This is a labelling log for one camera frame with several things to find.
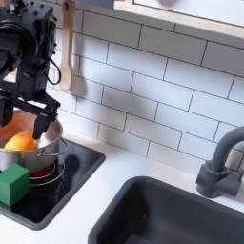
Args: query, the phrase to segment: red burner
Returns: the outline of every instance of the red burner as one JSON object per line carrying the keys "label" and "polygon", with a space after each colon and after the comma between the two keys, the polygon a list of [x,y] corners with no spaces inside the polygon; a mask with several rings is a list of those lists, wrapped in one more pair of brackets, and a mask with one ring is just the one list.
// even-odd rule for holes
{"label": "red burner", "polygon": [[45,176],[53,171],[54,164],[48,166],[46,169],[40,171],[40,172],[35,172],[35,173],[30,173],[30,177],[41,177]]}

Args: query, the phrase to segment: white wall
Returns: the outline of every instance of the white wall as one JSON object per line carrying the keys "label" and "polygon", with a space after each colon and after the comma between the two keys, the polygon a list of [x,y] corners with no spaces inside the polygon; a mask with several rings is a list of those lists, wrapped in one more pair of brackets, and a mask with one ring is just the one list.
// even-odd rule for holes
{"label": "white wall", "polygon": [[[60,4],[54,5],[57,64]],[[244,125],[244,40],[83,4],[77,8],[71,92],[48,88],[62,103],[65,129],[197,174],[219,139]],[[228,159],[235,171],[243,145]]]}

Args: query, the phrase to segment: cable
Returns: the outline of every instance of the cable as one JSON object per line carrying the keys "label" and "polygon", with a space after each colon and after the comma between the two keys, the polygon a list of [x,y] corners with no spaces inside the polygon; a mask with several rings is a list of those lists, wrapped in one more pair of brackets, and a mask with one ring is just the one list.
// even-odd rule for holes
{"label": "cable", "polygon": [[52,85],[56,86],[56,85],[58,85],[58,84],[60,83],[61,78],[62,78],[62,74],[61,74],[61,71],[60,71],[59,67],[54,63],[54,61],[53,61],[51,58],[50,58],[50,62],[57,68],[57,71],[58,71],[58,81],[57,81],[56,83],[54,83],[54,82],[52,82],[52,81],[50,80],[49,76],[48,76],[46,73],[45,73],[45,75],[46,75],[48,81],[49,81]]}

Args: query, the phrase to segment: faucet spout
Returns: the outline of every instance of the faucet spout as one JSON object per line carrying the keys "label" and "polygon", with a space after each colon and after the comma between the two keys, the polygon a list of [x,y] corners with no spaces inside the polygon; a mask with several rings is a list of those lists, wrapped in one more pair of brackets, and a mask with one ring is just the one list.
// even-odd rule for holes
{"label": "faucet spout", "polygon": [[225,163],[231,149],[241,141],[244,141],[244,127],[236,128],[224,135],[213,154],[210,164],[211,169],[216,172],[222,172],[225,169]]}
{"label": "faucet spout", "polygon": [[196,179],[197,191],[208,198],[221,193],[236,196],[239,192],[243,172],[227,171],[225,164],[233,146],[244,141],[244,127],[228,132],[218,143],[211,161],[201,166]]}

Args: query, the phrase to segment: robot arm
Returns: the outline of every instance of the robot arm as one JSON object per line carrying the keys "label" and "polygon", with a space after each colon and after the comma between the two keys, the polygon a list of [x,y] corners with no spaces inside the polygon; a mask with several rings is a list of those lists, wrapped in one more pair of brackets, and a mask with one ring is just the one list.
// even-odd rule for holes
{"label": "robot arm", "polygon": [[[13,108],[37,115],[33,138],[39,139],[55,121],[60,103],[46,94],[56,19],[52,8],[33,1],[10,0],[0,8],[0,126],[7,125]],[[4,81],[17,68],[16,82]],[[40,108],[29,103],[45,105]]]}

